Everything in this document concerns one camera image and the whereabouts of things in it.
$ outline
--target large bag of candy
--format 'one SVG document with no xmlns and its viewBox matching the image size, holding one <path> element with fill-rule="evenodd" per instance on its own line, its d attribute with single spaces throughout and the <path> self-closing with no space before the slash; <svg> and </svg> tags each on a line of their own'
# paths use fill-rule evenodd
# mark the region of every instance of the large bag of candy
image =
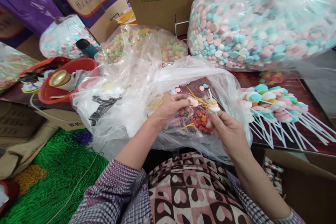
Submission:
<svg viewBox="0 0 336 224">
<path fill-rule="evenodd" d="M 156 43 L 161 47 L 163 62 L 175 62 L 188 55 L 187 44 L 179 40 L 169 31 L 158 27 L 127 24 L 118 27 L 106 43 L 102 43 L 102 52 L 95 59 L 99 63 L 116 63 L 123 56 L 123 50 L 139 55 L 142 51 L 145 37 L 155 33 Z"/>
<path fill-rule="evenodd" d="M 21 72 L 38 61 L 0 42 L 0 93 L 14 85 Z"/>
<path fill-rule="evenodd" d="M 155 33 L 146 36 L 136 62 L 134 55 L 124 52 L 116 64 L 101 65 L 105 67 L 104 76 L 83 82 L 79 92 L 71 96 L 72 106 L 92 132 L 93 140 L 102 143 L 133 137 L 166 96 L 176 92 L 191 94 L 197 104 L 189 113 L 178 113 L 161 131 L 153 148 L 191 147 L 214 159 L 229 162 L 220 140 L 213 135 L 212 129 L 205 127 L 208 120 L 205 111 L 210 104 L 217 103 L 243 123 L 251 145 L 252 136 L 236 78 L 195 57 L 183 57 L 161 68 L 161 50 Z M 210 100 L 209 90 L 216 102 Z"/>
<path fill-rule="evenodd" d="M 336 45 L 336 0 L 195 0 L 188 46 L 216 67 L 292 67 Z"/>
<path fill-rule="evenodd" d="M 88 40 L 98 50 L 99 44 L 86 30 L 83 22 L 77 15 L 70 15 L 56 20 L 45 30 L 40 38 L 40 50 L 46 58 L 84 57 L 84 53 L 76 46 L 76 42 L 80 39 Z"/>
</svg>

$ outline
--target finger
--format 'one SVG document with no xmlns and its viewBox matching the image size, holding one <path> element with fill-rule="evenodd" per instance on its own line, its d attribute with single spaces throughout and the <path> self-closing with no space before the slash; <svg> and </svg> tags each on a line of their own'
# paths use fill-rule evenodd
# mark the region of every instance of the finger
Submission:
<svg viewBox="0 0 336 224">
<path fill-rule="evenodd" d="M 217 139 L 220 139 L 219 134 L 218 134 L 218 131 L 216 130 L 216 128 L 214 128 L 214 129 L 212 130 L 212 132 L 213 132 L 213 134 L 217 137 Z"/>
<path fill-rule="evenodd" d="M 209 118 L 210 118 L 212 124 L 216 128 L 223 128 L 223 127 L 225 127 L 225 124 L 223 123 L 223 121 L 214 112 L 208 111 L 207 114 L 209 115 Z"/>
<path fill-rule="evenodd" d="M 208 120 L 205 127 L 206 128 L 211 128 L 211 126 L 212 126 L 212 122 L 211 122 L 211 120 Z"/>
<path fill-rule="evenodd" d="M 236 122 L 234 118 L 232 118 L 228 113 L 224 111 L 218 111 L 217 115 L 220 119 L 222 119 L 223 123 L 228 127 Z"/>
<path fill-rule="evenodd" d="M 179 100 L 179 101 L 176 102 L 176 105 L 177 105 L 178 109 L 187 107 L 189 104 L 190 104 L 190 101 L 189 100 L 185 100 L 185 99 Z"/>
<path fill-rule="evenodd" d="M 191 97 L 191 96 L 189 96 L 187 94 L 175 94 L 172 97 L 174 98 L 175 101 L 179 101 L 179 100 L 183 100 L 183 99 L 185 100 L 185 99 L 187 99 L 188 97 Z"/>
</svg>

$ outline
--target clear plastic bag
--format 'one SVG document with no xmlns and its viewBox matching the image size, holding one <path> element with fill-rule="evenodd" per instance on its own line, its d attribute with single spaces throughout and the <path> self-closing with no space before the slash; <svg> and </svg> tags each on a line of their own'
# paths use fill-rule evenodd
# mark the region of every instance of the clear plastic bag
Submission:
<svg viewBox="0 0 336 224">
<path fill-rule="evenodd" d="M 282 70 L 336 45 L 336 0 L 195 0 L 193 56 L 233 71 Z"/>
<path fill-rule="evenodd" d="M 14 85 L 19 74 L 38 61 L 0 42 L 0 93 Z"/>
<path fill-rule="evenodd" d="M 145 38 L 139 55 L 137 49 L 132 49 L 124 51 L 124 57 L 118 63 L 101 65 L 100 70 L 104 76 L 91 78 L 89 86 L 87 82 L 82 83 L 79 92 L 71 96 L 72 105 L 84 124 L 89 126 L 94 142 L 133 137 L 147 117 L 154 112 L 155 107 L 168 95 L 167 92 L 178 85 L 191 82 L 185 88 L 190 88 L 196 94 L 200 82 L 206 81 L 218 104 L 243 123 L 248 143 L 252 144 L 247 115 L 239 97 L 240 85 L 231 73 L 195 57 L 184 57 L 173 65 L 161 68 L 161 48 L 154 33 Z M 136 62 L 132 55 L 134 51 L 135 55 L 138 55 Z M 111 88 L 104 91 L 102 87 L 107 81 Z M 96 108 L 90 102 L 92 96 L 98 93 L 108 99 L 111 96 L 108 92 L 112 92 L 116 87 L 123 90 L 122 98 L 109 107 L 97 123 L 91 126 L 88 117 Z M 198 94 L 198 97 L 202 98 L 202 95 L 206 99 L 207 93 Z M 190 124 L 188 116 L 184 118 L 176 116 L 176 118 L 177 120 L 173 120 L 160 132 L 153 148 L 173 150 L 191 147 L 213 159 L 229 162 L 221 142 L 215 136 L 193 127 L 185 128 Z"/>
<path fill-rule="evenodd" d="M 96 54 L 99 63 L 116 63 L 125 51 L 133 50 L 141 53 L 145 38 L 148 34 L 155 33 L 157 43 L 161 47 L 163 62 L 175 62 L 177 59 L 188 55 L 187 44 L 176 38 L 170 32 L 158 27 L 127 24 L 117 28 L 106 43 L 102 43 L 102 52 Z"/>
<path fill-rule="evenodd" d="M 97 50 L 99 44 L 85 29 L 77 15 L 70 15 L 52 23 L 40 38 L 40 51 L 46 58 L 63 56 L 70 59 L 85 55 L 76 46 L 80 39 L 86 39 Z"/>
</svg>

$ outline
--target brown table surface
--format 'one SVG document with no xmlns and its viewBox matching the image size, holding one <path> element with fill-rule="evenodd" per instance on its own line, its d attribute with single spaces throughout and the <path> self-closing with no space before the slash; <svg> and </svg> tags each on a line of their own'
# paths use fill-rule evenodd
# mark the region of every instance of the brown table surface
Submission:
<svg viewBox="0 0 336 224">
<path fill-rule="evenodd" d="M 257 72 L 233 72 L 232 73 L 240 82 L 242 88 L 247 88 L 251 86 L 256 86 L 259 84 L 259 73 Z M 298 79 L 287 79 L 283 83 L 278 84 L 279 86 L 286 88 L 290 93 L 293 93 L 299 101 L 307 104 L 309 106 L 309 112 L 316 116 L 319 120 L 333 128 L 329 119 L 325 115 L 323 109 L 316 101 L 310 90 L 305 86 L 305 82 Z M 21 91 L 22 83 L 17 83 L 6 92 L 0 94 L 0 100 L 7 102 L 14 102 L 20 104 L 29 105 L 29 100 L 31 94 L 24 94 Z M 33 98 L 33 103 L 35 106 L 49 109 L 63 109 L 74 111 L 70 103 L 55 103 L 51 105 L 43 104 L 39 101 L 39 97 L 36 94 Z M 336 156 L 336 143 L 331 142 L 328 146 L 324 145 L 311 131 L 307 130 L 304 126 L 299 123 L 295 124 L 297 129 L 304 135 L 308 141 L 310 141 L 313 146 L 319 150 L 320 154 L 324 155 L 334 155 Z M 284 148 L 283 143 L 276 138 L 273 134 L 273 142 L 275 148 Z M 259 139 L 257 136 L 253 138 L 253 144 L 259 145 L 265 148 L 269 148 L 269 145 L 264 141 Z M 292 143 L 289 140 L 286 141 L 287 150 L 300 151 L 296 143 Z M 307 152 L 314 152 L 311 147 L 306 144 Z"/>
</svg>

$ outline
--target wire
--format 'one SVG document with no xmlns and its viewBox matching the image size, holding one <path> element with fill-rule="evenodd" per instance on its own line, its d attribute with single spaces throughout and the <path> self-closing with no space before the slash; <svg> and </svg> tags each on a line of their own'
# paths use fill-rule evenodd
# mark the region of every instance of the wire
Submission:
<svg viewBox="0 0 336 224">
<path fill-rule="evenodd" d="M 82 179 L 84 178 L 84 176 L 86 175 L 86 173 L 90 170 L 91 166 L 93 165 L 94 161 L 96 160 L 96 157 L 98 156 L 98 154 L 103 150 L 103 148 L 105 147 L 105 145 L 107 144 L 107 142 L 104 144 L 104 146 L 100 149 L 100 151 L 98 151 L 98 153 L 96 154 L 96 156 L 94 157 L 90 167 L 86 170 L 86 172 L 84 173 L 84 175 L 80 178 L 80 180 L 77 182 L 75 188 L 73 189 L 68 201 L 64 204 L 64 206 L 54 215 L 54 217 L 52 217 L 50 219 L 50 221 L 47 222 L 47 224 L 49 224 L 53 219 L 56 218 L 56 216 L 66 207 L 66 205 L 69 203 L 69 201 L 71 200 L 71 197 L 73 196 L 77 186 L 79 185 L 80 181 L 82 181 Z"/>
<path fill-rule="evenodd" d="M 45 114 L 45 115 L 47 115 L 47 116 L 49 116 L 49 117 L 52 117 L 52 118 L 54 118 L 54 119 L 56 119 L 56 120 L 59 120 L 59 121 L 78 122 L 78 120 L 77 120 L 77 121 L 63 120 L 63 119 L 57 118 L 57 117 L 55 117 L 55 116 L 53 116 L 53 115 L 50 115 L 50 114 L 44 112 L 43 110 L 40 110 L 39 108 L 37 108 L 37 107 L 33 104 L 33 97 L 34 97 L 34 95 L 35 95 L 35 94 L 33 93 L 32 96 L 31 96 L 31 98 L 30 98 L 30 105 L 31 105 L 34 109 L 40 111 L 42 114 Z"/>
</svg>

